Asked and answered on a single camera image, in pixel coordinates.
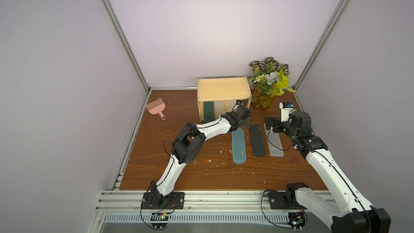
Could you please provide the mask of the teal pencil case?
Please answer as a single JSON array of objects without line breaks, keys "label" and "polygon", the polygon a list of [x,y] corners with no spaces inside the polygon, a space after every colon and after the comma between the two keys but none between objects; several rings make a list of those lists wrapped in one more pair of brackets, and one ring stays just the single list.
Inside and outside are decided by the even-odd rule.
[{"label": "teal pencil case", "polygon": [[246,163],[246,146],[244,131],[238,128],[231,133],[232,136],[232,159],[236,164]]}]

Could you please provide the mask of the tall translucent white pencil case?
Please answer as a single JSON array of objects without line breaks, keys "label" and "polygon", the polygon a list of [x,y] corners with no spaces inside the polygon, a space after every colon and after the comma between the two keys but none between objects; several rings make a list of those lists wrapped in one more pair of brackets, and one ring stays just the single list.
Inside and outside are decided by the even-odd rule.
[{"label": "tall translucent white pencil case", "polygon": [[282,149],[279,133],[273,132],[272,129],[267,129],[266,125],[264,125],[264,127],[270,156],[283,157],[284,151]]}]

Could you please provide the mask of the black pencil case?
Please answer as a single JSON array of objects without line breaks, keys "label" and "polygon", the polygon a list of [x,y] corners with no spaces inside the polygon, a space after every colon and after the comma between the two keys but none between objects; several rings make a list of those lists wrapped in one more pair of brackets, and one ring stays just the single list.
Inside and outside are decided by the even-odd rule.
[{"label": "black pencil case", "polygon": [[265,157],[266,149],[265,149],[264,138],[263,138],[263,134],[262,134],[262,130],[260,129],[260,126],[250,125],[249,130],[250,130],[253,156],[254,157]]}]

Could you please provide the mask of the rounded translucent pencil case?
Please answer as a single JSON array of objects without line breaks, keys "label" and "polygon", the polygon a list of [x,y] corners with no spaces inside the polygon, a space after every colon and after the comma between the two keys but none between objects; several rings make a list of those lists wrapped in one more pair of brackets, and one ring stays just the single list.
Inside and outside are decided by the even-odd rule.
[{"label": "rounded translucent pencil case", "polygon": [[244,119],[240,121],[240,127],[249,128],[250,126],[250,118]]}]

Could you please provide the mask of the translucent labelled pencil case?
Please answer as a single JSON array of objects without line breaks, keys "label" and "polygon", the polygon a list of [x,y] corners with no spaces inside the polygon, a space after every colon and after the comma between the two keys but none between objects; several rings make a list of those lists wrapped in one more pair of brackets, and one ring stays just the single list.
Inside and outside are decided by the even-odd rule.
[{"label": "translucent labelled pencil case", "polygon": [[219,119],[222,114],[226,113],[226,103],[225,103],[225,101],[214,101],[213,102],[213,107],[214,107],[215,119]]}]

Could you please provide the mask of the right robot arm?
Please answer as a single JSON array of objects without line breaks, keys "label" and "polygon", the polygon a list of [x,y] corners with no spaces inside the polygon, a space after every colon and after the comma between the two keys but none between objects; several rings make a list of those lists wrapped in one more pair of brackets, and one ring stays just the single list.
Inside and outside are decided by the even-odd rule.
[{"label": "right robot arm", "polygon": [[306,208],[333,233],[387,233],[391,218],[383,208],[375,208],[350,182],[335,162],[327,145],[316,136],[308,113],[296,111],[283,118],[265,117],[271,132],[288,136],[295,149],[314,168],[328,188],[333,206],[303,182],[288,184],[284,202]]}]

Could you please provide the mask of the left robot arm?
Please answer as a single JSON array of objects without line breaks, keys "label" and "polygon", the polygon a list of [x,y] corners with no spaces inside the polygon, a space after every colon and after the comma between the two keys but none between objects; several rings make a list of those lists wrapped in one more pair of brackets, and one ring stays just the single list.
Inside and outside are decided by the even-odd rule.
[{"label": "left robot arm", "polygon": [[216,136],[236,131],[250,115],[249,108],[236,104],[231,112],[209,123],[187,123],[172,141],[169,162],[163,175],[158,181],[151,182],[148,188],[151,200],[158,206],[167,203],[185,166],[197,158],[204,143]]}]

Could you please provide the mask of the dark green pencil case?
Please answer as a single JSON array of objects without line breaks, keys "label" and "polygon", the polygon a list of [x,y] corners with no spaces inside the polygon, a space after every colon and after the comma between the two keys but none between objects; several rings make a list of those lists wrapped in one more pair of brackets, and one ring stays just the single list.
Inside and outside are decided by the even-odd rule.
[{"label": "dark green pencil case", "polygon": [[204,123],[209,123],[216,119],[213,101],[206,101],[203,103],[203,117]]}]

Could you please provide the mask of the wooden two-tier shelf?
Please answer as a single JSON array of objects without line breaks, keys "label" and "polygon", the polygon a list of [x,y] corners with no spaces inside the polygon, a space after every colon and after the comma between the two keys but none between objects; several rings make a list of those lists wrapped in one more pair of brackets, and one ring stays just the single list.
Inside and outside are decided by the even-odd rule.
[{"label": "wooden two-tier shelf", "polygon": [[224,101],[228,112],[231,107],[229,101],[247,100],[250,108],[252,93],[246,76],[232,78],[198,78],[197,104],[200,121],[204,121],[204,103],[210,101]]}]

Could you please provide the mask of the amber vase with plants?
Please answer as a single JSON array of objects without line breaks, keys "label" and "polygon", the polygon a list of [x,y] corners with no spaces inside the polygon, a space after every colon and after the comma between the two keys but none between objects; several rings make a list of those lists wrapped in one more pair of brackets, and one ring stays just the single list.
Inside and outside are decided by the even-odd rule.
[{"label": "amber vase with plants", "polygon": [[268,110],[275,97],[285,94],[285,92],[296,93],[290,86],[289,65],[280,64],[273,57],[268,57],[264,61],[252,61],[253,76],[250,83],[253,84],[251,105],[259,111]]}]

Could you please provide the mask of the pink hand brush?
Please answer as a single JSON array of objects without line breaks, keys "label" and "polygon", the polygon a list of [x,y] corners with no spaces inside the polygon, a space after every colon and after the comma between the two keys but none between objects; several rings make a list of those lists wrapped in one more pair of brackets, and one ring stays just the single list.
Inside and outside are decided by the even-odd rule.
[{"label": "pink hand brush", "polygon": [[162,120],[166,120],[163,111],[165,110],[166,105],[162,98],[158,98],[146,105],[147,111],[152,115],[159,115]]}]

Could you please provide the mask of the right connector board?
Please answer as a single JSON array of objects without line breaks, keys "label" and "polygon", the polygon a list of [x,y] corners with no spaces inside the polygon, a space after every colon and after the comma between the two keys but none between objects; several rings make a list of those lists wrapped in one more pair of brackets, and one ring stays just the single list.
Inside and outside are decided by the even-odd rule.
[{"label": "right connector board", "polygon": [[294,230],[303,230],[303,227],[307,223],[307,215],[303,211],[296,213],[289,213],[288,225],[291,226]]}]

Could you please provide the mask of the left connector board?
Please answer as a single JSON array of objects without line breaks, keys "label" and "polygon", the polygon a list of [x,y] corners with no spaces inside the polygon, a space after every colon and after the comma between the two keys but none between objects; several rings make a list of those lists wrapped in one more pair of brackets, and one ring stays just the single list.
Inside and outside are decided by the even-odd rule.
[{"label": "left connector board", "polygon": [[169,223],[170,214],[152,213],[150,218],[151,226],[154,230],[165,230]]}]

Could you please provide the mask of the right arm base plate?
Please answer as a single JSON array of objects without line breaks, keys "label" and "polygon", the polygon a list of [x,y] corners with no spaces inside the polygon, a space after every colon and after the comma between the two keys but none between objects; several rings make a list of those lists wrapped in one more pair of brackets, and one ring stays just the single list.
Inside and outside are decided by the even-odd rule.
[{"label": "right arm base plate", "polygon": [[307,209],[298,203],[296,198],[290,192],[268,192],[265,194],[268,198],[272,210],[302,210]]}]

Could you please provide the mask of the aluminium front rail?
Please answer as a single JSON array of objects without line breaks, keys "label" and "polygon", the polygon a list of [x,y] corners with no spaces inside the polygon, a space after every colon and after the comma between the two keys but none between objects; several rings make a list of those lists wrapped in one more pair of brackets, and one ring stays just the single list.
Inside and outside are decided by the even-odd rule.
[{"label": "aluminium front rail", "polygon": [[[261,190],[184,190],[183,209],[196,212],[250,212],[272,210]],[[139,211],[145,190],[106,190],[101,193],[95,211]]]}]

